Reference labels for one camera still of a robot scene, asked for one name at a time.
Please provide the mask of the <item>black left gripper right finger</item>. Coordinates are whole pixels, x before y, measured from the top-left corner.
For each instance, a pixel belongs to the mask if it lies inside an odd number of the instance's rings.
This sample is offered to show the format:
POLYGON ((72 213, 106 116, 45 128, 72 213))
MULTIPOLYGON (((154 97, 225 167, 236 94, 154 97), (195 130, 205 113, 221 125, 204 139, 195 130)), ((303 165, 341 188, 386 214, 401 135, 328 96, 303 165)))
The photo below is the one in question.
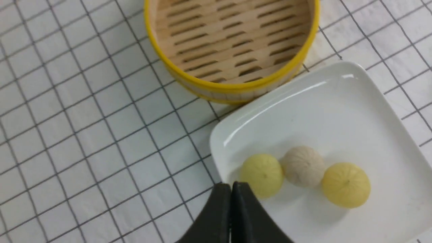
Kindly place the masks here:
POLYGON ((249 184, 234 182, 231 194, 232 243, 292 243, 255 197, 249 184))

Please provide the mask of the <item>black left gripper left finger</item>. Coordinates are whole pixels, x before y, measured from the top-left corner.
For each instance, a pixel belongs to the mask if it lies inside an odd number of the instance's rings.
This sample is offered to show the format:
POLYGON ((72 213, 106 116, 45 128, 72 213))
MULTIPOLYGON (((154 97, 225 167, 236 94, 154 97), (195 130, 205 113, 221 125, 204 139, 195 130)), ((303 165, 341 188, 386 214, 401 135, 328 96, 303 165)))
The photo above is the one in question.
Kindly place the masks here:
POLYGON ((231 186, 215 184, 202 211, 179 243, 228 243, 230 208, 231 186))

